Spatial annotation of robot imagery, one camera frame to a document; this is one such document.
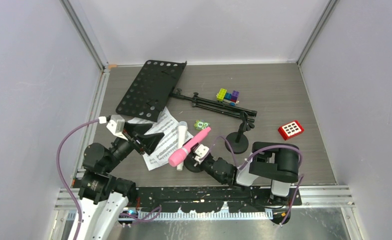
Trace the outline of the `black round microphone stand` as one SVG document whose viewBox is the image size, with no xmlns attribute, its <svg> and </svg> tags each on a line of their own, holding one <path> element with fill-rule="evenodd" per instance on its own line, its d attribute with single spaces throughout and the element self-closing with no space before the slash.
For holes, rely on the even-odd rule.
<svg viewBox="0 0 392 240">
<path fill-rule="evenodd" d="M 184 166 L 192 173 L 200 173 L 203 171 L 201 166 L 201 158 L 194 152 L 189 153 L 189 155 L 184 160 Z"/>
</svg>

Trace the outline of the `sheet music page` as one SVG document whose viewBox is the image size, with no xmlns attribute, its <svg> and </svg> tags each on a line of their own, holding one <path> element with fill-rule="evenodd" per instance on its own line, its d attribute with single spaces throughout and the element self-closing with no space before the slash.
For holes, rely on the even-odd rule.
<svg viewBox="0 0 392 240">
<path fill-rule="evenodd" d="M 143 154 L 143 159 L 149 171 L 168 164 L 168 159 L 177 149 L 156 150 L 152 154 Z"/>
<path fill-rule="evenodd" d="M 163 112 L 159 116 L 158 122 L 151 122 L 141 118 L 132 118 L 128 121 L 132 124 L 153 124 L 152 128 L 145 133 L 145 135 L 154 134 L 154 133 L 164 133 L 163 139 L 158 144 L 157 150 L 169 150 L 169 149 L 177 149 L 178 150 L 178 130 L 177 126 L 179 121 L 176 120 L 168 108 L 165 108 Z"/>
</svg>

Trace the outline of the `pink toy microphone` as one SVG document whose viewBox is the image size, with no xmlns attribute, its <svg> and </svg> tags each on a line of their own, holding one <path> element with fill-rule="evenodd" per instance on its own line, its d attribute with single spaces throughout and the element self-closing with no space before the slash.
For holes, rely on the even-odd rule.
<svg viewBox="0 0 392 240">
<path fill-rule="evenodd" d="M 192 139 L 187 141 L 182 147 L 180 147 L 178 150 L 176 150 L 169 158 L 168 158 L 168 163 L 172 167 L 178 166 L 180 163 L 182 163 L 185 158 L 189 155 L 191 152 L 191 149 L 199 144 L 211 131 L 210 127 L 207 127 L 203 130 L 201 130 L 198 134 L 196 134 Z"/>
</svg>

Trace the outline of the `black music stand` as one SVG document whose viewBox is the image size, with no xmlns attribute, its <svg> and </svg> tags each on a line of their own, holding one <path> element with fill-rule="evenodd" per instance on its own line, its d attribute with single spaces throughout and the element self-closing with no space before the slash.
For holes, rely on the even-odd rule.
<svg viewBox="0 0 392 240">
<path fill-rule="evenodd" d="M 253 123 L 257 112 L 235 106 L 236 102 L 226 103 L 226 93 L 218 93 L 218 100 L 193 96 L 185 96 L 182 90 L 176 88 L 187 62 L 171 62 L 162 60 L 147 60 L 129 89 L 120 100 L 115 112 L 119 115 L 137 117 L 157 122 L 160 114 L 166 109 L 170 98 L 186 100 L 194 108 L 201 108 L 226 116 L 239 118 L 240 113 L 247 114 L 248 121 Z"/>
</svg>

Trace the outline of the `white toy microphone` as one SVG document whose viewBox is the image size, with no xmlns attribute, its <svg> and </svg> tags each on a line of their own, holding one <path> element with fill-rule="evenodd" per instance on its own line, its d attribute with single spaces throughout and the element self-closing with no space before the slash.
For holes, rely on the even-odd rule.
<svg viewBox="0 0 392 240">
<path fill-rule="evenodd" d="M 185 121 L 180 121 L 177 126 L 178 130 L 178 148 L 182 148 L 187 135 L 188 125 Z"/>
</svg>

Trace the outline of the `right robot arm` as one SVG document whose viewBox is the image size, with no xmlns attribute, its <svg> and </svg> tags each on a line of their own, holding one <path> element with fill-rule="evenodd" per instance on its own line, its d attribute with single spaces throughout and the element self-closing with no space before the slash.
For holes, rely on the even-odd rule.
<svg viewBox="0 0 392 240">
<path fill-rule="evenodd" d="M 290 206 L 297 192 L 290 192 L 291 184 L 299 182 L 299 168 L 303 160 L 300 149 L 292 144 L 255 142 L 252 152 L 241 166 L 214 158 L 202 144 L 195 147 L 184 165 L 194 173 L 205 172 L 222 185 L 243 190 L 258 178 L 271 180 L 268 204 Z"/>
</svg>

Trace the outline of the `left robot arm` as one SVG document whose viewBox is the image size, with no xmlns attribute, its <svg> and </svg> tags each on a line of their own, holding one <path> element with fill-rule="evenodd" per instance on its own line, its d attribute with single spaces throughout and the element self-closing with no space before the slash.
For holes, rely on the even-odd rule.
<svg viewBox="0 0 392 240">
<path fill-rule="evenodd" d="M 112 116 L 105 123 L 115 136 L 110 148 L 100 143 L 90 144 L 84 151 L 84 175 L 78 196 L 71 193 L 77 215 L 70 240 L 105 240 L 125 207 L 137 201 L 136 183 L 112 176 L 110 173 L 126 158 L 137 153 L 151 154 L 164 137 L 164 133 L 148 134 L 151 123 L 128 123 Z"/>
</svg>

